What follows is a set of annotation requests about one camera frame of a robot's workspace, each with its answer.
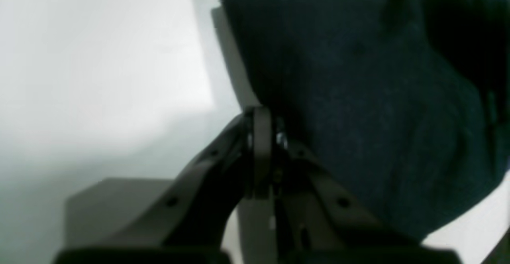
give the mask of dark blue fabric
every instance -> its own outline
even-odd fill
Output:
[[[222,4],[262,104],[396,230],[422,240],[501,182],[510,0]]]

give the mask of white wall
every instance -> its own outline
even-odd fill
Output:
[[[0,0],[0,263],[49,263],[69,196],[174,177],[240,112],[218,5]]]

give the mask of hole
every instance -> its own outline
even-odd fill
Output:
[[[310,234],[305,226],[301,226],[299,229],[299,238],[303,249],[309,250],[312,247],[312,244],[310,243]]]
[[[170,198],[170,200],[168,200],[168,202],[166,203],[166,205],[168,207],[173,207],[173,206],[176,206],[177,205],[177,202],[179,202],[179,200],[177,199],[177,197],[172,197]]]
[[[341,198],[337,199],[337,204],[340,207],[343,207],[343,208],[348,208],[350,206],[349,200],[347,198],[344,198],[344,197],[341,197]]]

